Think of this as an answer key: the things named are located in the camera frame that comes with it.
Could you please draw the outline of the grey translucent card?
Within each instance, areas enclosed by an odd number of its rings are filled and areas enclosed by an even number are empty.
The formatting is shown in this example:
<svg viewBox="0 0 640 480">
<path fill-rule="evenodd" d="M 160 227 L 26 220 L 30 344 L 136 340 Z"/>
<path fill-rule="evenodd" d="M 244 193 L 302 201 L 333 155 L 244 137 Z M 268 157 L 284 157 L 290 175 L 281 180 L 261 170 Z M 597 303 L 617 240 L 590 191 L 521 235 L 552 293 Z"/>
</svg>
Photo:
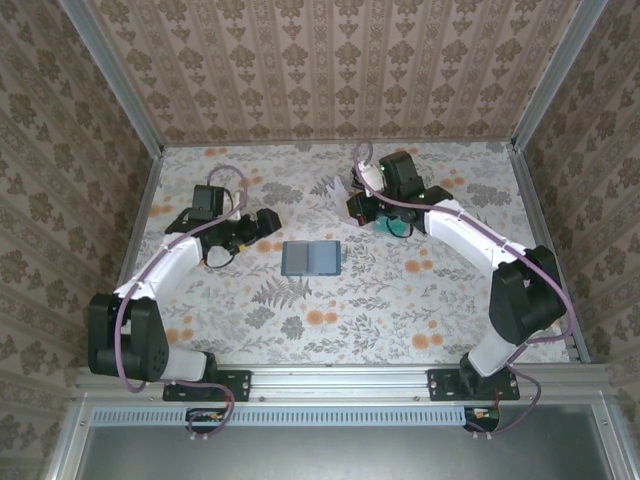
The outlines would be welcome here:
<svg viewBox="0 0 640 480">
<path fill-rule="evenodd" d="M 335 177 L 326 185 L 326 190 L 333 211 L 338 216 L 346 215 L 348 213 L 347 201 L 349 200 L 349 193 L 345 188 L 342 179 L 340 177 Z"/>
</svg>

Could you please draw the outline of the blue leather card holder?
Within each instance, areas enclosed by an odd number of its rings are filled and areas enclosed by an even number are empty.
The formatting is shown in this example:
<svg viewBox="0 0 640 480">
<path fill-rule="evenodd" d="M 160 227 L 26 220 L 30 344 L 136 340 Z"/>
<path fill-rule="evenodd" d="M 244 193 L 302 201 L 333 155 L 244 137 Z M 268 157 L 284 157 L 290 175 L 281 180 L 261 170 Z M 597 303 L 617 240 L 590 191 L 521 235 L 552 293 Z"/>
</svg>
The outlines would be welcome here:
<svg viewBox="0 0 640 480">
<path fill-rule="evenodd" d="M 338 276 L 341 274 L 339 241 L 287 241 L 283 243 L 282 276 Z"/>
</svg>

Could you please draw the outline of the teal card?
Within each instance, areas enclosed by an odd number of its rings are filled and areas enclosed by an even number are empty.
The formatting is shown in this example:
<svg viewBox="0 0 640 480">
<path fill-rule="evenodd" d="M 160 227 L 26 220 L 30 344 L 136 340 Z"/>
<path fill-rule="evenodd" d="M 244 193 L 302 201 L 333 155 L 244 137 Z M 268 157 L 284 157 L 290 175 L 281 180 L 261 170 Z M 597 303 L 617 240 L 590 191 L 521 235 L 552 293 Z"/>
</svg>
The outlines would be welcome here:
<svg viewBox="0 0 640 480">
<path fill-rule="evenodd" d="M 399 218 L 379 217 L 374 222 L 372 229 L 378 233 L 400 239 L 410 238 L 413 234 L 413 227 Z"/>
</svg>

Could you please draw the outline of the black electronics board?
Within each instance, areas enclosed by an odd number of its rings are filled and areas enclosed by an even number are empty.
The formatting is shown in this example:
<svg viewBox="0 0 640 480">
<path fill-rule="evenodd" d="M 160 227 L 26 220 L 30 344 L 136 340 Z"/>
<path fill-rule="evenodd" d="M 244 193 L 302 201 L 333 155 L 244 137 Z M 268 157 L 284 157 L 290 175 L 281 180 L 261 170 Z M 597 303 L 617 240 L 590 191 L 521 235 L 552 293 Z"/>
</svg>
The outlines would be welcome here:
<svg viewBox="0 0 640 480">
<path fill-rule="evenodd" d="M 492 433 L 500 422 L 499 410 L 494 407 L 465 407 L 463 428 L 471 433 Z"/>
<path fill-rule="evenodd" d="M 186 429 L 191 439 L 208 439 L 225 424 L 227 410 L 224 408 L 190 409 L 185 414 Z"/>
</svg>

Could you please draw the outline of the grey metal sheet panel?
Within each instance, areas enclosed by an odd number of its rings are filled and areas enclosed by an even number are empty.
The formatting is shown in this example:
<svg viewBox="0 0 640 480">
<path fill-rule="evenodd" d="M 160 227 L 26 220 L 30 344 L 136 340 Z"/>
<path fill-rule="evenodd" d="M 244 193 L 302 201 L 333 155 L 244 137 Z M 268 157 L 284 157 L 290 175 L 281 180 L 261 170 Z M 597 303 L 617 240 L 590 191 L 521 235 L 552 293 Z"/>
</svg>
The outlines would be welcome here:
<svg viewBox="0 0 640 480">
<path fill-rule="evenodd" d="M 521 430 L 231 427 L 208 440 L 174 427 L 91 431 L 78 480 L 613 480 L 589 431 L 567 443 Z"/>
</svg>

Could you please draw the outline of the aluminium table side rail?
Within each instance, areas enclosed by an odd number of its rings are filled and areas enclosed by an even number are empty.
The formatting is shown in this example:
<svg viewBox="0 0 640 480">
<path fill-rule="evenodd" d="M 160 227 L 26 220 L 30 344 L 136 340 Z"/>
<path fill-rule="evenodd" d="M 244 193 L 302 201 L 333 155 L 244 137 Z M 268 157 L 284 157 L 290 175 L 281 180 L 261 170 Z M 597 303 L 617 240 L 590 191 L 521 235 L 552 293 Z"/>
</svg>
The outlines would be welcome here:
<svg viewBox="0 0 640 480">
<path fill-rule="evenodd" d="M 140 206 L 135 217 L 118 286 L 128 292 L 135 283 L 135 265 L 163 166 L 165 149 L 152 158 Z M 94 296 L 88 311 L 88 363 L 93 373 L 151 381 L 166 365 L 169 346 L 159 307 L 149 293 L 125 301 L 125 294 Z"/>
<path fill-rule="evenodd" d="M 524 208 L 527 213 L 527 218 L 532 235 L 537 244 L 546 246 L 554 253 L 554 255 L 557 255 L 546 224 L 546 220 L 544 218 L 543 210 L 541 208 L 535 190 L 534 182 L 531 178 L 531 174 L 525 160 L 524 153 L 521 149 L 511 145 L 510 143 L 507 144 L 507 147 L 512 169 L 518 184 L 519 193 L 522 198 Z M 567 337 L 564 340 L 565 346 L 568 350 L 570 361 L 579 363 L 590 363 L 591 357 L 588 352 L 578 320 L 572 320 L 569 316 L 565 315 L 562 319 L 562 325 L 566 327 L 572 325 L 571 336 Z"/>
</svg>

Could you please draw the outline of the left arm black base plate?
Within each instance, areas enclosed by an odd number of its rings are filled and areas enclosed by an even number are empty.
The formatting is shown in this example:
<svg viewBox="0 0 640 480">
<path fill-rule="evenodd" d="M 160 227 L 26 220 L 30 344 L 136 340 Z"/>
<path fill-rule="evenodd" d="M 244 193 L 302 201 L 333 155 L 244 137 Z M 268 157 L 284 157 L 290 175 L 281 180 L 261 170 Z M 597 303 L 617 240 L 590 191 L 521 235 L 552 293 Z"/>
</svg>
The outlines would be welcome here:
<svg viewBox="0 0 640 480">
<path fill-rule="evenodd" d="M 162 399 L 168 402 L 223 402 L 228 394 L 211 384 L 219 384 L 231 391 L 236 402 L 247 402 L 251 391 L 250 370 L 218 370 L 199 381 L 176 381 L 164 386 Z"/>
</svg>

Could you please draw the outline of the aluminium mounting rail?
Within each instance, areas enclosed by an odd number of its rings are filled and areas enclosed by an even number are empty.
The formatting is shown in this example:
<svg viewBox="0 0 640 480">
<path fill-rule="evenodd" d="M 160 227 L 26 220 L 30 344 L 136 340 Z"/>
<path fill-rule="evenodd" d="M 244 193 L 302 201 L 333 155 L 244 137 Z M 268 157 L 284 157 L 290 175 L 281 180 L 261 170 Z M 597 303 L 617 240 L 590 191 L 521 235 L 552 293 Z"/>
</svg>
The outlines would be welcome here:
<svg viewBox="0 0 640 480">
<path fill-rule="evenodd" d="M 408 365 L 222 365 L 221 370 L 248 370 L 250 404 L 274 405 L 409 405 L 430 401 L 431 370 L 446 364 Z M 543 404 L 586 404 L 611 396 L 604 366 L 581 363 L 519 364 L 515 369 L 538 381 Z M 156 405 L 163 385 L 148 385 L 133 394 L 114 377 L 83 368 L 71 395 L 73 404 Z"/>
</svg>

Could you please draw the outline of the aluminium frame post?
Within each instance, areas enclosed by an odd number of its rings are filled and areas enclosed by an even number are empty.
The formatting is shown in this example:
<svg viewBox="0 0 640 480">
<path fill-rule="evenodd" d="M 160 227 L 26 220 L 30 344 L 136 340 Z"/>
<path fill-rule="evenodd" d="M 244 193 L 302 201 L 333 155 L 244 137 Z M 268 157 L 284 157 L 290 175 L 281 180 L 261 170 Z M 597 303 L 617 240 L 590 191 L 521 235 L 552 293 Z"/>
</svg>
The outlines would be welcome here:
<svg viewBox="0 0 640 480">
<path fill-rule="evenodd" d="M 531 140 L 607 3 L 580 0 L 511 137 L 516 152 Z"/>
<path fill-rule="evenodd" d="M 125 71 L 124 63 L 117 58 L 108 36 L 99 25 L 96 15 L 86 0 L 59 0 L 91 57 L 102 72 L 120 106 L 126 113 L 151 159 L 161 158 L 163 144 L 157 128 L 146 112 L 140 95 Z"/>
</svg>

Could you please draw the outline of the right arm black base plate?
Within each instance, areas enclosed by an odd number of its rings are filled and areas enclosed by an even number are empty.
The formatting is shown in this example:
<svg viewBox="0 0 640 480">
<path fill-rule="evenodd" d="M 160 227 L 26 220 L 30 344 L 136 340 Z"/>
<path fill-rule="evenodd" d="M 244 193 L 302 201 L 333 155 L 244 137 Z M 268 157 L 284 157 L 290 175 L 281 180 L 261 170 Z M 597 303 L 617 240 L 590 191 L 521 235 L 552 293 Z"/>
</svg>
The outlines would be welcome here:
<svg viewBox="0 0 640 480">
<path fill-rule="evenodd" d="M 506 368 L 489 377 L 482 377 L 473 369 L 430 369 L 427 377 L 434 402 L 520 399 L 516 377 Z"/>
</svg>

